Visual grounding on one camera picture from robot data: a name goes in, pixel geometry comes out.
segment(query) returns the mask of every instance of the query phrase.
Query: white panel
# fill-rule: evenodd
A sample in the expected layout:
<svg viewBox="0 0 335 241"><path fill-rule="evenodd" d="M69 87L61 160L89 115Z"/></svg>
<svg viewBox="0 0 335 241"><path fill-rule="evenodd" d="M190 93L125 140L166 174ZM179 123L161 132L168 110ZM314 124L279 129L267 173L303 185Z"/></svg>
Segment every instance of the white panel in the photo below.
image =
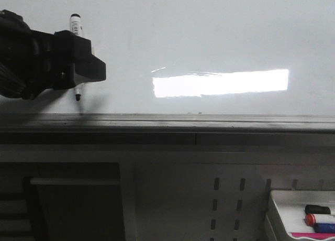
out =
<svg viewBox="0 0 335 241"><path fill-rule="evenodd" d="M107 63L107 81L87 85L80 103L70 90L57 101L60 92L33 102L2 98L0 109L334 115L334 1L0 0L0 8L46 32L68 29L69 16L81 14L96 55ZM169 98L154 93L153 78L275 69L289 71L286 91Z"/></svg>

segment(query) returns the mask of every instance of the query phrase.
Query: white surface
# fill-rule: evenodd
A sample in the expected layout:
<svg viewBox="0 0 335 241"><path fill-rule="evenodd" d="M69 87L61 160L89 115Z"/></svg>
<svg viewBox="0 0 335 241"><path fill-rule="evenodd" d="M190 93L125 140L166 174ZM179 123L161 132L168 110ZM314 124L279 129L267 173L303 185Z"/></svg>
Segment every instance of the white surface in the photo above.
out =
<svg viewBox="0 0 335 241"><path fill-rule="evenodd" d="M286 240L296 240L289 233L314 233L312 227L305 223L305 206L314 204L328 206L331 212L335 212L335 191L271 191L270 200L272 200L279 219L270 219L271 222L283 223L285 229L277 229L279 233L286 232ZM302 240L316 240L313 238L300 238Z"/></svg>
<svg viewBox="0 0 335 241"><path fill-rule="evenodd" d="M0 0L0 9L46 32L68 29L70 15L79 13L95 54L107 63L107 81L85 85L80 103L69 90L56 101L2 98L0 110L333 116L334 2ZM153 90L157 77L275 69L289 70L287 91L157 98ZM22 109L27 102L31 108Z"/></svg>

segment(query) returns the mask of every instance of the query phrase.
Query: marker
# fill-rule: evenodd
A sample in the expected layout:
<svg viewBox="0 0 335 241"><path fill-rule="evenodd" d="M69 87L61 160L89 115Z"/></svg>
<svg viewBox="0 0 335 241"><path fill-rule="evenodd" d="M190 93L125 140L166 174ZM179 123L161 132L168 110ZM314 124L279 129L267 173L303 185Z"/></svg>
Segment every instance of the marker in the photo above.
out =
<svg viewBox="0 0 335 241"><path fill-rule="evenodd" d="M319 205L307 204L305 207L305 213L308 214L327 214L330 215L330 208Z"/></svg>
<svg viewBox="0 0 335 241"><path fill-rule="evenodd" d="M84 35L81 17L77 13L72 14L70 17L70 31L79 37L83 37ZM79 84L74 88L75 99L77 101L80 100L81 95L83 93L83 85L84 83Z"/></svg>
<svg viewBox="0 0 335 241"><path fill-rule="evenodd" d="M315 224L335 224L335 215L308 214L305 217L305 222L308 226L314 226Z"/></svg>
<svg viewBox="0 0 335 241"><path fill-rule="evenodd" d="M316 224L314 230L316 233L335 233L335 224Z"/></svg>

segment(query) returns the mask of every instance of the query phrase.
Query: red marker cap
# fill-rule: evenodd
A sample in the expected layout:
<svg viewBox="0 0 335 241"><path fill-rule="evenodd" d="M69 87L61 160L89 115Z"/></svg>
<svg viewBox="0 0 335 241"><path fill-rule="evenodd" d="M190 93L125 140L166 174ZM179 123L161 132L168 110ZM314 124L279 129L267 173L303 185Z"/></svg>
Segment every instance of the red marker cap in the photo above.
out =
<svg viewBox="0 0 335 241"><path fill-rule="evenodd" d="M315 219L315 216L314 214L308 214L306 215L305 217L305 222L308 226L313 226L316 224L316 219Z"/></svg>

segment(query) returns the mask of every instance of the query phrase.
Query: black marker cap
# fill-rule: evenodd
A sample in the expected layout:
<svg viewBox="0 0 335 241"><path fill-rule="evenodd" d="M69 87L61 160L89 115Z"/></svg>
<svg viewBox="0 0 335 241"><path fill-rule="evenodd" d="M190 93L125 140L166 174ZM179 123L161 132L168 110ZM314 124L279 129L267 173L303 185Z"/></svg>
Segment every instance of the black marker cap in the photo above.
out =
<svg viewBox="0 0 335 241"><path fill-rule="evenodd" d="M307 204L305 207L305 213L308 214L331 214L330 209L325 206Z"/></svg>
<svg viewBox="0 0 335 241"><path fill-rule="evenodd" d="M80 17L80 15L77 14L77 13L73 13L73 14L71 15L71 17Z"/></svg>

